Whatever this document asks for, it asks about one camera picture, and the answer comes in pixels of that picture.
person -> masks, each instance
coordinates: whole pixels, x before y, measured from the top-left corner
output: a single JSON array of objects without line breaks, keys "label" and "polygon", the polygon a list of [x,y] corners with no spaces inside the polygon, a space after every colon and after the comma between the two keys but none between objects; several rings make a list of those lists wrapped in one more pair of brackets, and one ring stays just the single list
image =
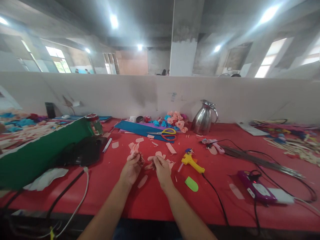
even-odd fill
[{"label": "person", "polygon": [[[113,239],[113,233],[120,220],[127,197],[131,191],[132,185],[137,180],[144,163],[145,161],[141,158],[140,153],[128,156],[127,162],[120,173],[118,182],[112,189],[98,214],[90,221],[78,240]],[[217,239],[173,185],[168,162],[160,156],[154,156],[152,164],[156,168],[160,186],[168,198],[173,217],[182,238],[186,240]]]}]

white cable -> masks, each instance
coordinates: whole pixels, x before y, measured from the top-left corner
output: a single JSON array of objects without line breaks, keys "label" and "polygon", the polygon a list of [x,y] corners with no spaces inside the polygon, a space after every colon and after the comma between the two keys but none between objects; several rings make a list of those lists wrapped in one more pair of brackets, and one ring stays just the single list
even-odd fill
[{"label": "white cable", "polygon": [[296,199],[296,200],[298,200],[298,201],[300,201],[300,202],[303,202],[303,203],[309,205],[310,207],[312,207],[314,210],[316,210],[316,211],[320,214],[320,211],[319,211],[317,208],[315,208],[314,206],[312,206],[310,203],[307,203],[306,201],[303,201],[303,200],[300,199],[300,198],[296,198],[296,197],[293,197],[293,198]]},{"label": "white cable", "polygon": [[71,222],[71,220],[73,219],[74,215],[77,213],[78,209],[80,208],[81,204],[83,203],[86,195],[87,195],[87,191],[88,191],[88,186],[89,186],[89,173],[88,173],[88,168],[87,167],[84,167],[83,170],[85,171],[85,173],[87,174],[87,186],[86,186],[86,191],[84,192],[84,195],[83,195],[83,198],[81,200],[81,202],[79,203],[79,205],[77,206],[76,210],[74,211],[74,213],[72,214],[71,218],[69,219],[67,225],[64,226],[64,228],[62,229],[62,231],[56,236],[59,237],[63,232],[64,230],[67,228],[67,226],[69,225],[69,223]]}]

white paper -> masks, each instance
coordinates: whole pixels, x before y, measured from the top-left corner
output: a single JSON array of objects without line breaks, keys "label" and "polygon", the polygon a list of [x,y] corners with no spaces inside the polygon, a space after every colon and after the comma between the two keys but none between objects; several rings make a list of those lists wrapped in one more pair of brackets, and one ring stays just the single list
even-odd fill
[{"label": "white paper", "polygon": [[23,187],[25,190],[29,191],[42,191],[45,187],[49,186],[53,180],[59,177],[63,177],[67,174],[69,170],[64,168],[52,168],[34,180],[33,183],[28,184],[27,186]]},{"label": "white paper", "polygon": [[253,136],[266,136],[269,133],[256,129],[255,127],[250,126],[248,123],[237,123],[243,130],[250,133]]}]

jar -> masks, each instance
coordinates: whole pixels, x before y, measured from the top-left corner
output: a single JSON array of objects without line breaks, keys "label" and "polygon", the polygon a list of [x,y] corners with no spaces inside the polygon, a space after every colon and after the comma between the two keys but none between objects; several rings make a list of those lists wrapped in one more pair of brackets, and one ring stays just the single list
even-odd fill
[{"label": "jar", "polygon": [[85,116],[85,118],[88,121],[89,128],[94,135],[99,136],[103,134],[102,125],[97,114],[91,113]]}]

metal jug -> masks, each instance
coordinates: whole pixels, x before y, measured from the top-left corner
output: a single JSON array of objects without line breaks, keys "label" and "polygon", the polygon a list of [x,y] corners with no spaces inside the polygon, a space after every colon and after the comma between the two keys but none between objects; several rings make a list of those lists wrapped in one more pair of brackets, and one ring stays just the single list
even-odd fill
[{"label": "metal jug", "polygon": [[197,115],[194,117],[191,125],[191,130],[193,130],[196,134],[200,135],[207,135],[210,131],[211,127],[211,112],[212,109],[217,118],[214,123],[218,121],[218,113],[215,109],[215,104],[207,101],[207,100],[201,100],[202,102],[202,108],[199,110]]}]

